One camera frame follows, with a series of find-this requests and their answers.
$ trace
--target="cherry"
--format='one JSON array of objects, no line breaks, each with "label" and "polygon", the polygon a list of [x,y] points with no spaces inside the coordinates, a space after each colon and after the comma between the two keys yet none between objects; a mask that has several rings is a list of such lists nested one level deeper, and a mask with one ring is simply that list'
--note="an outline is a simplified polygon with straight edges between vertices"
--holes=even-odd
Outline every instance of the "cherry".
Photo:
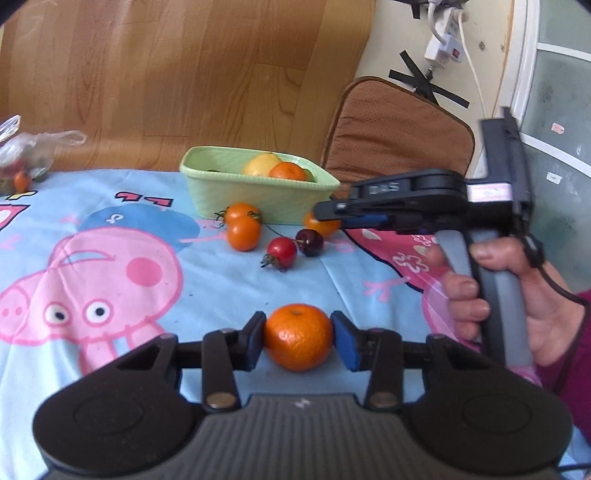
[{"label": "cherry", "polygon": [[316,230],[304,228],[295,236],[300,252],[307,257],[317,257],[324,248],[324,238]]},{"label": "cherry", "polygon": [[296,261],[296,243],[286,236],[279,236],[269,242],[267,254],[262,258],[261,267],[273,265],[276,269],[284,272],[291,268]]}]

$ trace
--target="lemon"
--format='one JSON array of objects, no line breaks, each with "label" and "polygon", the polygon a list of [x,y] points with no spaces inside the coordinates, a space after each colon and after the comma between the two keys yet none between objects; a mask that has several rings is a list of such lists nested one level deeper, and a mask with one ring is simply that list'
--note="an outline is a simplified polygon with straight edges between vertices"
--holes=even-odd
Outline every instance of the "lemon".
[{"label": "lemon", "polygon": [[242,173],[251,177],[268,177],[271,169],[281,163],[274,153],[261,153],[244,165]]}]

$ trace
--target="green fruit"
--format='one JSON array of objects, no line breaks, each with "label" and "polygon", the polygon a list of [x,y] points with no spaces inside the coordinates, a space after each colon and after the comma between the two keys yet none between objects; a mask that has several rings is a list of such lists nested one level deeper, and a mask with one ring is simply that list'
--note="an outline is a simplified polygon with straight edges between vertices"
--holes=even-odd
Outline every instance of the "green fruit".
[{"label": "green fruit", "polygon": [[304,168],[304,171],[306,172],[306,176],[308,177],[308,181],[311,181],[311,182],[316,181],[316,179],[314,178],[314,174],[310,170],[308,170],[307,168]]}]

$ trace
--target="white cable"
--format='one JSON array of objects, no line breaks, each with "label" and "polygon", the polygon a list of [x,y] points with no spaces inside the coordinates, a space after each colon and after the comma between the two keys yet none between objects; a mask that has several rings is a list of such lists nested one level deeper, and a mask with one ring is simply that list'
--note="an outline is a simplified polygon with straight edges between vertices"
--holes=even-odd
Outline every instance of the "white cable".
[{"label": "white cable", "polygon": [[438,39],[442,45],[445,45],[447,41],[443,38],[437,29],[435,28],[435,8],[437,4],[435,2],[429,2],[429,10],[427,10],[427,22],[429,23],[429,28],[431,32],[433,32],[433,36]]},{"label": "white cable", "polygon": [[457,11],[459,19],[458,23],[460,24],[460,37],[462,38],[462,45],[464,46],[464,53],[466,54],[466,58],[468,59],[468,64],[470,65],[470,69],[472,71],[472,77],[474,78],[474,83],[476,84],[476,90],[478,90],[478,96],[480,97],[480,106],[482,107],[482,115],[484,118],[487,118],[486,114],[486,107],[484,105],[484,96],[482,95],[482,89],[480,88],[480,82],[478,81],[478,75],[476,74],[476,69],[474,68],[474,64],[472,63],[472,59],[470,58],[470,53],[468,52],[468,47],[466,46],[466,37],[464,37],[464,16],[462,11]]}]

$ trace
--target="orange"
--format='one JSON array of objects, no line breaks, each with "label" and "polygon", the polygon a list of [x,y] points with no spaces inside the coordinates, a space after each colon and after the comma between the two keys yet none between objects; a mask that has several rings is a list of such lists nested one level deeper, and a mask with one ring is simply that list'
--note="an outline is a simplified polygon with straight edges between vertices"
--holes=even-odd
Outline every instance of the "orange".
[{"label": "orange", "polygon": [[333,345],[333,328],[324,312],[294,303],[277,309],[264,329],[267,354],[278,365],[294,372],[322,364]]},{"label": "orange", "polygon": [[320,222],[309,212],[304,218],[304,226],[310,230],[316,230],[324,238],[331,236],[340,229],[340,220],[327,220]]},{"label": "orange", "polygon": [[261,223],[251,216],[237,218],[228,225],[226,239],[234,250],[253,250],[261,239]]},{"label": "orange", "polygon": [[308,181],[308,174],[299,165],[289,161],[282,161],[269,172],[272,179]]}]

